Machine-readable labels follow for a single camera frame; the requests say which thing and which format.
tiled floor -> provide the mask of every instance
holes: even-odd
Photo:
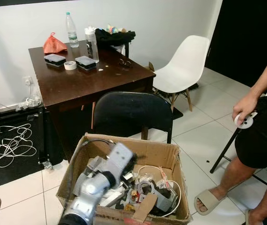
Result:
[[[229,192],[228,197],[207,216],[199,215],[193,206],[195,195],[220,183],[228,162],[223,159],[214,174],[209,172],[216,158],[235,130],[231,111],[233,105],[249,87],[206,69],[191,91],[193,112],[184,96],[175,106],[184,116],[173,124],[173,143],[181,148],[181,162],[187,184],[187,196],[193,217],[191,225],[240,225],[244,211],[255,207],[266,186],[251,178]],[[164,142],[165,132],[151,129],[149,139]],[[233,158],[234,146],[226,154]],[[0,186],[2,207],[0,225],[56,225],[62,206],[55,194],[68,166],[67,161],[54,166],[53,171],[41,171]],[[267,181],[267,169],[257,175]]]

red plastic bag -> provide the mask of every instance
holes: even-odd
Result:
[[[53,37],[54,34],[55,33],[52,32],[50,37],[45,42],[44,53],[59,53],[68,49],[64,43]]]

robotic arm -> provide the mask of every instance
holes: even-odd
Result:
[[[120,185],[121,177],[133,169],[136,155],[125,145],[117,143],[108,160],[94,177],[82,181],[79,195],[65,210],[59,225],[91,225],[96,207],[102,196],[110,189]]]

black shorts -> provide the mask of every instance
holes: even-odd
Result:
[[[251,168],[267,167],[267,106],[254,117],[253,125],[241,130],[235,141],[239,160]]]

foot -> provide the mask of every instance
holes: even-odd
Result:
[[[254,210],[249,211],[249,225],[263,225],[263,219],[253,211]]]
[[[226,196],[226,194],[227,194],[227,192],[224,191],[224,190],[222,190],[219,186],[217,186],[217,187],[215,187],[215,188],[213,188],[213,189],[210,189],[209,191],[210,191],[210,193],[212,193],[212,194],[213,194],[219,201],[220,201],[221,199],[223,199],[223,198]],[[197,207],[199,208],[199,210],[200,210],[201,212],[205,212],[205,211],[207,211],[207,207],[205,207],[205,205],[200,201],[200,199],[197,199]]]

